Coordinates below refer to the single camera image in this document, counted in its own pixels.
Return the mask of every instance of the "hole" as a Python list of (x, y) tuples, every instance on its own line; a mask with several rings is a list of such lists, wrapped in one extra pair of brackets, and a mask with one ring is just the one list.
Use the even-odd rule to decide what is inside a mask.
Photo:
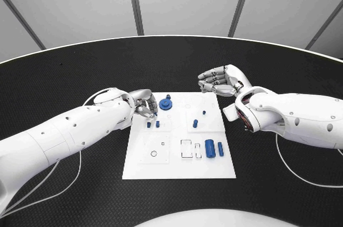
[(295, 118), (295, 121), (294, 121), (294, 123), (295, 123), (295, 126), (298, 126), (298, 123), (299, 123), (299, 118)]
[(327, 125), (327, 131), (330, 132), (333, 130), (333, 128), (334, 128), (333, 124), (328, 124)]

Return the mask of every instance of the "robotic hand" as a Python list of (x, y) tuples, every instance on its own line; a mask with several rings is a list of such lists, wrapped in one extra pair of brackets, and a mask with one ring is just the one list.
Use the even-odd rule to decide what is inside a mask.
[(343, 149), (343, 100), (318, 95), (276, 94), (252, 87), (242, 71), (233, 66), (217, 67), (199, 75), (201, 92), (236, 96), (223, 108), (229, 121), (237, 118), (250, 132), (271, 131), (298, 143)]
[(155, 118), (157, 112), (148, 89), (126, 93), (109, 88), (95, 97), (92, 106), (72, 109), (1, 140), (0, 214), (20, 187), (47, 166), (89, 147), (112, 130), (126, 128), (134, 113)]

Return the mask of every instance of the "black table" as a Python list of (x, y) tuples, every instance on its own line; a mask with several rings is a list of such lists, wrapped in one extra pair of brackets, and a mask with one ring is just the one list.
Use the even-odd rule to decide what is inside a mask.
[[(0, 64), (0, 139), (80, 106), (106, 87), (129, 92), (197, 92), (197, 75), (233, 64), (250, 84), (275, 93), (343, 98), (343, 63), (278, 45), (229, 38), (152, 36), (111, 39), (34, 53)], [(217, 97), (223, 108), (233, 98)], [(3, 219), (3, 226), (121, 226), (191, 209), (235, 209), (299, 226), (343, 226), (343, 190), (304, 183), (285, 168), (271, 132), (224, 129), (236, 179), (121, 180), (129, 128), (114, 131), (83, 152), (70, 189)], [(279, 139), (285, 161), (301, 177), (343, 185), (337, 150)], [(79, 155), (60, 161), (24, 204), (65, 189)], [(17, 200), (49, 172), (24, 185)]]

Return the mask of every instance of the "white board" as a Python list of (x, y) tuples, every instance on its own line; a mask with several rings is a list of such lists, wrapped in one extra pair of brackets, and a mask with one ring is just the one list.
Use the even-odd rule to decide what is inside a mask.
[[(167, 94), (173, 107), (168, 111), (158, 108), (157, 119), (134, 115), (122, 179), (236, 178), (216, 95), (154, 93), (157, 102)], [(214, 142), (213, 158), (206, 157), (206, 139)], [(223, 146), (222, 157), (217, 142)]]

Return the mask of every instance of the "blue object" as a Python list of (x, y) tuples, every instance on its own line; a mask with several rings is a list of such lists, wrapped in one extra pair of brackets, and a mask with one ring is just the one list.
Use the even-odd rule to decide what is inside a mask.
[(193, 122), (193, 128), (197, 127), (197, 120), (194, 119), (194, 122)]
[(171, 108), (171, 106), (173, 106), (173, 102), (171, 102), (171, 100), (170, 99), (161, 99), (161, 101), (160, 101), (160, 108), (164, 110), (164, 111), (167, 111), (170, 108)]
[(219, 150), (219, 156), (223, 156), (223, 146), (222, 146), (222, 142), (217, 142), (217, 150)]
[(206, 157), (207, 157), (207, 158), (216, 157), (213, 139), (206, 139), (206, 140), (204, 140), (204, 149), (206, 149)]

